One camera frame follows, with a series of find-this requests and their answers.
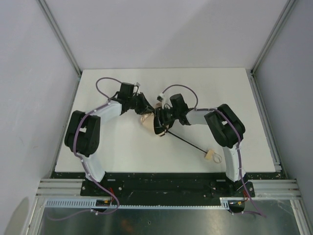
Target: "gray floor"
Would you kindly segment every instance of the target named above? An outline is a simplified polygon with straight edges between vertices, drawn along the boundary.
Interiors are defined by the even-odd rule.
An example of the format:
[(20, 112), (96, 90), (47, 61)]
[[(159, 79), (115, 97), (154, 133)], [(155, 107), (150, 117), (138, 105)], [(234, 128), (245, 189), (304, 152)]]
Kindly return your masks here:
[[(267, 218), (225, 210), (127, 210), (79, 214), (64, 221), (45, 217), (41, 235), (299, 235), (289, 201), (258, 201)], [(250, 203), (246, 210), (252, 210)], [(61, 218), (81, 209), (46, 208)]]

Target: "wall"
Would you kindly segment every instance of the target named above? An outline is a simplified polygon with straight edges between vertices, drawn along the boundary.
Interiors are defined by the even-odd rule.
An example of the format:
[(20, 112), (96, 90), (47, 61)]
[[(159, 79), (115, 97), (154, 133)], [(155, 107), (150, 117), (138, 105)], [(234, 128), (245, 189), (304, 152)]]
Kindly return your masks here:
[(250, 69), (287, 0), (47, 0), (81, 69)]
[(0, 28), (0, 234), (12, 235), (51, 168), (77, 77), (36, 1), (2, 0)]
[(313, 220), (313, 1), (301, 0), (257, 71), (265, 105), (291, 178)]

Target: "metal vent strip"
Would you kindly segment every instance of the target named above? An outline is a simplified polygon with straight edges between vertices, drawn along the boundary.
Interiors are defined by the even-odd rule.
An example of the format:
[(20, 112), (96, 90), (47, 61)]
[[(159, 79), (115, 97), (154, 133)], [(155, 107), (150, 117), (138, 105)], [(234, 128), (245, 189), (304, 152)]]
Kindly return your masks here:
[[(98, 206), (97, 199), (48, 199), (46, 208), (99, 208), (105, 209), (107, 206)], [(121, 205), (121, 209), (203, 209), (203, 210), (228, 210), (227, 200), (221, 199), (220, 206), (141, 206), (141, 205)]]

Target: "robotic arm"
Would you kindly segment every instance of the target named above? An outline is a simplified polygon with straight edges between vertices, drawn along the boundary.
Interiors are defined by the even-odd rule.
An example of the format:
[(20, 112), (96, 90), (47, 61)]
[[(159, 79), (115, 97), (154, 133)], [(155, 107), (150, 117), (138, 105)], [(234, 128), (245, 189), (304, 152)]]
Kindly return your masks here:
[(214, 139), (223, 147), (226, 176), (233, 182), (239, 181), (238, 138), (229, 124), (224, 124), (225, 119), (219, 112), (231, 121), (241, 140), (246, 130), (230, 107), (223, 104), (217, 108), (219, 112), (213, 109), (188, 108), (181, 94), (171, 96), (170, 101), (172, 107), (153, 108), (144, 94), (139, 92), (138, 85), (122, 83), (120, 91), (109, 99), (106, 104), (87, 114), (81, 111), (72, 113), (65, 136), (65, 145), (72, 152), (77, 152), (82, 159), (81, 161), (85, 162), (86, 177), (90, 178), (91, 176), (100, 182), (105, 175), (105, 170), (96, 155), (94, 155), (101, 141), (100, 126), (130, 109), (133, 109), (139, 115), (153, 113), (154, 131), (157, 135), (165, 134), (166, 130), (173, 126), (175, 120), (179, 120), (182, 125), (208, 125)]

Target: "white table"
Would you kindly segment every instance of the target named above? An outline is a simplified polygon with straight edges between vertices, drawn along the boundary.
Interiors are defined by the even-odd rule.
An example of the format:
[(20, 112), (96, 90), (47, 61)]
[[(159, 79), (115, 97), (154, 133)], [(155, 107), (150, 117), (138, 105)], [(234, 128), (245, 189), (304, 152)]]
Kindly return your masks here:
[[(248, 77), (242, 68), (216, 69), (118, 69), (84, 70), (72, 112), (89, 111), (106, 99), (95, 88), (101, 77), (114, 77), (124, 82), (141, 84), (151, 103), (172, 84), (192, 88), (199, 97), (198, 108), (217, 107), (227, 103), (246, 127), (242, 142), (243, 167), (246, 172), (274, 172), (274, 164), (253, 98)], [(109, 96), (119, 90), (114, 81), (104, 80), (100, 89)], [(173, 87), (165, 94), (181, 93), (189, 107), (195, 105), (193, 94), (184, 88)], [(223, 155), (206, 125), (181, 126), (178, 121), (171, 129), (184, 139)], [(167, 134), (164, 137), (148, 132), (133, 110), (101, 127), (102, 142), (97, 150), (101, 164), (109, 172), (224, 172), (221, 164), (204, 159), (204, 153)], [(83, 172), (80, 161), (63, 143), (55, 167), (56, 172)]]

